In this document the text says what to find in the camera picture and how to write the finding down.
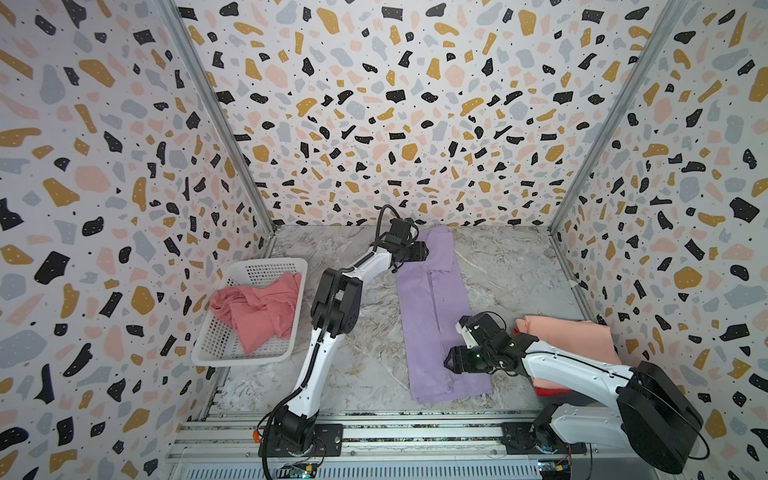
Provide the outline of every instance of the terrazzo pattern wall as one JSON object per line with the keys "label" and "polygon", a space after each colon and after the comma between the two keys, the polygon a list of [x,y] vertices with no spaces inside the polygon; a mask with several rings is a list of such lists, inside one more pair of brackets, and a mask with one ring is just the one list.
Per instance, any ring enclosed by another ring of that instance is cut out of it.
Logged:
{"label": "terrazzo pattern wall", "polygon": [[0,3],[3,478],[161,478],[207,299],[262,241],[153,8]]}
{"label": "terrazzo pattern wall", "polygon": [[768,478],[767,25],[690,2],[557,232],[624,362],[705,419],[691,479]]}
{"label": "terrazzo pattern wall", "polygon": [[275,223],[549,223],[664,2],[179,0]]}

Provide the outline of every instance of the back wall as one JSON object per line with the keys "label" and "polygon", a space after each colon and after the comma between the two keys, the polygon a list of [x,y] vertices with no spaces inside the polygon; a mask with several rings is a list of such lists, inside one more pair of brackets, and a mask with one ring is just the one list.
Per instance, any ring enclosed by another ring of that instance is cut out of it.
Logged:
{"label": "back wall", "polygon": [[548,224],[663,4],[179,2],[276,223],[325,225]]}

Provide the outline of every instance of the white laundry basket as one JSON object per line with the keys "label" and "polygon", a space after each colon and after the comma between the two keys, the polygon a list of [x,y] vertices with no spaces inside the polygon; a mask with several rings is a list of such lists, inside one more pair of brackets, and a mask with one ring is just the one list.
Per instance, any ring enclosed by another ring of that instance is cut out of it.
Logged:
{"label": "white laundry basket", "polygon": [[217,286],[221,290],[227,286],[264,287],[277,280],[283,273],[301,273],[299,298],[296,314],[293,316],[293,328],[289,339],[273,336],[253,353],[246,356],[237,333],[208,310],[203,321],[203,328],[197,336],[192,349],[192,363],[200,366],[241,366],[261,365],[287,359],[293,351],[296,341],[296,325],[299,323],[301,299],[306,280],[306,260],[303,258],[267,258],[244,260],[232,263]]}

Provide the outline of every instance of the peach folded cloth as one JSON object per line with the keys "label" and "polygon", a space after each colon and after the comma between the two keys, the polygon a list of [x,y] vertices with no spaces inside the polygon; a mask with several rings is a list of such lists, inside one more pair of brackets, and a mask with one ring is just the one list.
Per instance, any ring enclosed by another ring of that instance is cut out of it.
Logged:
{"label": "peach folded cloth", "polygon": [[[593,322],[574,322],[549,316],[527,315],[517,320],[517,327],[523,333],[530,333],[552,346],[577,355],[620,365],[619,355],[614,350],[611,329]],[[544,379],[533,379],[533,386],[539,389],[566,389],[559,383]]]}
{"label": "peach folded cloth", "polygon": [[214,293],[210,309],[237,332],[243,351],[250,355],[272,335],[290,336],[300,285],[301,273],[285,272],[264,288],[229,286]]}

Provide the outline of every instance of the purple fabric fold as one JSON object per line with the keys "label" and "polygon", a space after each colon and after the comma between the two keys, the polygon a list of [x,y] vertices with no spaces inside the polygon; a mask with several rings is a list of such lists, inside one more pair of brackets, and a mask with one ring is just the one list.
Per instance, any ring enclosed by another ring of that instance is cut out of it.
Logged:
{"label": "purple fabric fold", "polygon": [[422,231],[419,240],[429,249],[427,260],[405,263],[397,272],[411,397],[429,404],[491,393],[490,375],[457,375],[443,366],[451,347],[464,345],[456,323],[472,314],[453,251],[453,233],[447,227],[432,227]]}

